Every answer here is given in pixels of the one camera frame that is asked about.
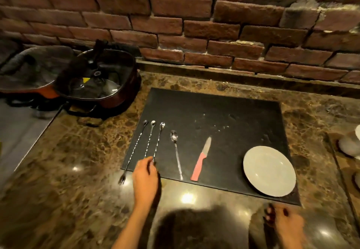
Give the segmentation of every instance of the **black cutting board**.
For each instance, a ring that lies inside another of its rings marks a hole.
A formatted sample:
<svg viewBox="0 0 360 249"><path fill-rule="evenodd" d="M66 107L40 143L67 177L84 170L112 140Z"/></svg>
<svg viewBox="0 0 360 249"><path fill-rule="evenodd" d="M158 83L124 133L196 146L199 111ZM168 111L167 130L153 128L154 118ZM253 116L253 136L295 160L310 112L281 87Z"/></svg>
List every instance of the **black cutting board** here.
<svg viewBox="0 0 360 249"><path fill-rule="evenodd" d="M300 205L297 186L285 197L270 197L257 191L243 171L245 153L255 146L269 146L284 154L290 152L278 102L230 96L217 96L151 88L146 106L137 125L122 169L125 169L135 143L148 120L128 170L144 158L152 120L156 121L147 156L155 151L160 123L164 122L156 167L163 178L180 180L175 146L170 131L178 134L178 150L184 182ZM206 139L212 142L199 180L190 177Z"/></svg>

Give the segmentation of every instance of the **white plate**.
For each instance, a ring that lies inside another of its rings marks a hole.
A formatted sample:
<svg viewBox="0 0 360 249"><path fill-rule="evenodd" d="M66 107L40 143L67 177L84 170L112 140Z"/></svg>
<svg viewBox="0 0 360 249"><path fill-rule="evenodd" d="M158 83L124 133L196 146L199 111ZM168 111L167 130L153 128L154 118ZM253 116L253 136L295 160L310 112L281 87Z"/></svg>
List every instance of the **white plate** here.
<svg viewBox="0 0 360 249"><path fill-rule="evenodd" d="M246 152L243 166L250 183L266 195L282 197L288 195L295 187L294 167L274 148L253 147Z"/></svg>

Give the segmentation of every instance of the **person's right hand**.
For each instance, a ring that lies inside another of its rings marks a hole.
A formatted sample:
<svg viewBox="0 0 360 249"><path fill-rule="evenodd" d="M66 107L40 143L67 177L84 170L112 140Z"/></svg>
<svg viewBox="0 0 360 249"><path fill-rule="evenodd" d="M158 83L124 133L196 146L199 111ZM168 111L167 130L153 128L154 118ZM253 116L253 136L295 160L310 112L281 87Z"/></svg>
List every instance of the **person's right hand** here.
<svg viewBox="0 0 360 249"><path fill-rule="evenodd" d="M266 209L266 221L275 228L285 249L302 249L305 240L304 218L288 206L270 204Z"/></svg>
<svg viewBox="0 0 360 249"><path fill-rule="evenodd" d="M149 211L158 189L158 174L152 157L137 161L133 172L135 209Z"/></svg>

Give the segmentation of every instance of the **knife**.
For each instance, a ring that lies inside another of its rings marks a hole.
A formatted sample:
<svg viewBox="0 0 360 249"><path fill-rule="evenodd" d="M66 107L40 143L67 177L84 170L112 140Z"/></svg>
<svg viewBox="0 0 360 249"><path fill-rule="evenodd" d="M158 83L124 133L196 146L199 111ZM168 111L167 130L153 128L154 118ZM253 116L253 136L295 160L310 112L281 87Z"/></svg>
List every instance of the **knife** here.
<svg viewBox="0 0 360 249"><path fill-rule="evenodd" d="M194 172L193 175L191 176L190 180L197 182L200 172L201 172L201 167L202 167L202 161L207 157L207 154L209 152L210 149L210 145L211 145L211 137L207 138L204 148L202 150L202 152L200 153L199 159L196 162L195 168L194 168Z"/></svg>

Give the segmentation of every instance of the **knife blade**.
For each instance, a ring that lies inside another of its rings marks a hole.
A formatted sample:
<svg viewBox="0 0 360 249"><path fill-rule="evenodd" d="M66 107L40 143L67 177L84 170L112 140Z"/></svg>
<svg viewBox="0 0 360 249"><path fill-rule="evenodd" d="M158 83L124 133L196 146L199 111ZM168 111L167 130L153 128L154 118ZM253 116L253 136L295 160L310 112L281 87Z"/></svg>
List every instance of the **knife blade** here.
<svg viewBox="0 0 360 249"><path fill-rule="evenodd" d="M196 162L196 165L195 165L195 168L194 168L194 171L193 171L193 174L192 174L190 180L192 180L194 182L198 181L199 175L201 172L201 168L202 168L202 162L207 157L210 146L211 146L211 137L207 138L207 140L205 142L204 148L203 148L202 152L200 153L198 161Z"/></svg>

